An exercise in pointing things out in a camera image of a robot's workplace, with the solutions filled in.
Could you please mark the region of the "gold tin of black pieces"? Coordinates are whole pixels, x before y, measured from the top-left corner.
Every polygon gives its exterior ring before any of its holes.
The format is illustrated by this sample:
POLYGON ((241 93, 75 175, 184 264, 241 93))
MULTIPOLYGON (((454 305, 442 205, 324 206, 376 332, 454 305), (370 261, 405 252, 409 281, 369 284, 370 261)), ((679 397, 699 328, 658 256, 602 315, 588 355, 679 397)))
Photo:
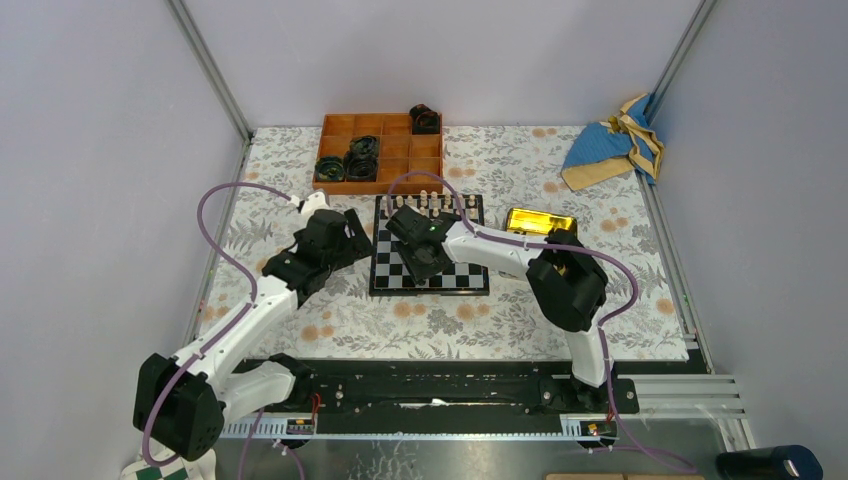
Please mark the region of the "gold tin of black pieces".
POLYGON ((522 235, 547 235, 554 229, 577 235, 577 220, 571 216, 514 207, 508 211, 504 226, 505 231, 522 235))

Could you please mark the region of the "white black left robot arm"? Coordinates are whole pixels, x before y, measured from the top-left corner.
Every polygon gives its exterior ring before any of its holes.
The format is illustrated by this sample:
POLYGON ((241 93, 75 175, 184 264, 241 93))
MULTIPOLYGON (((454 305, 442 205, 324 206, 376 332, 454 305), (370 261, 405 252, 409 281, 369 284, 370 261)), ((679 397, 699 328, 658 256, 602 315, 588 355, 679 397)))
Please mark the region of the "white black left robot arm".
POLYGON ((336 271, 372 256, 357 212, 318 209, 295 243, 271 257, 245 306, 169 357, 152 354, 138 376, 132 422, 146 441, 194 461, 229 424, 270 404, 296 411, 310 385, 278 354, 247 372, 237 366, 277 323, 291 317, 336 271))

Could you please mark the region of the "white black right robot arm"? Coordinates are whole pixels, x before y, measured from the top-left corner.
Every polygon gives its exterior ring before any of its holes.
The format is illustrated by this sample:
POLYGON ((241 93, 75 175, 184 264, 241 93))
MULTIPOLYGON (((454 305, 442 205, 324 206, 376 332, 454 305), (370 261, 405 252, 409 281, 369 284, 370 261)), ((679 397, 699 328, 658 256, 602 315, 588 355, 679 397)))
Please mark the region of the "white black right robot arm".
POLYGON ((456 214, 430 219, 403 206, 387 220, 397 252, 413 281, 422 284, 460 263, 524 279, 544 317, 565 332, 572 356, 575 402, 597 412, 613 398, 594 316, 606 302, 608 277, 571 232, 520 235, 467 224, 456 214))

